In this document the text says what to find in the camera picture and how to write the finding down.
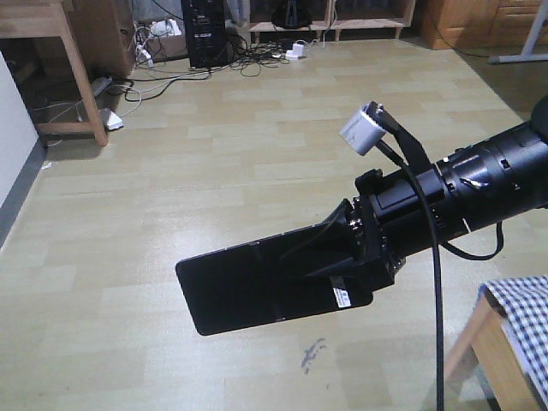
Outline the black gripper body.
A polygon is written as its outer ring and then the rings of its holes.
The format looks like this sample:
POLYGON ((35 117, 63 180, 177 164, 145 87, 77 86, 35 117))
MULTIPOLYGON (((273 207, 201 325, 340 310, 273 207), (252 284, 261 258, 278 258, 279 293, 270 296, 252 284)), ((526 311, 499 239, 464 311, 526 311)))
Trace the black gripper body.
MULTIPOLYGON (((465 235, 466 224, 438 171, 430 169, 417 180, 431 207, 438 240, 443 243, 465 235)), ((362 199, 371 203, 389 250, 397 258, 405 259, 432 246, 423 206, 405 171, 384 176, 380 169, 369 170, 354 184, 362 199)))

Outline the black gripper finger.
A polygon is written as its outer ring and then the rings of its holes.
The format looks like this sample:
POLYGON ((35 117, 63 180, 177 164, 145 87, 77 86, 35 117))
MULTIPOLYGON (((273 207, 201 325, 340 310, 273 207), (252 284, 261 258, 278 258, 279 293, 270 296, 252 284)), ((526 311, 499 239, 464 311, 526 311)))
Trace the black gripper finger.
POLYGON ((288 247, 280 257, 280 267, 289 278, 334 276, 352 266, 360 255, 359 230, 351 227, 354 208, 342 200, 322 222, 288 233, 288 247))

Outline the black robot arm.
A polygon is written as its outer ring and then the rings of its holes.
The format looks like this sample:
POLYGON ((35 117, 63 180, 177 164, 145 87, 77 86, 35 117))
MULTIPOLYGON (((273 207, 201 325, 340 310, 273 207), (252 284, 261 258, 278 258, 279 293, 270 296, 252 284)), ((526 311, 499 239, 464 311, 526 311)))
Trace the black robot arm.
POLYGON ((357 177, 354 199, 302 231, 280 258, 292 277, 350 277, 381 289, 408 256, 437 247, 458 253, 455 238, 547 205, 545 100, 528 121, 434 163, 376 102, 360 107, 341 136, 359 154, 379 149, 397 171, 357 177))

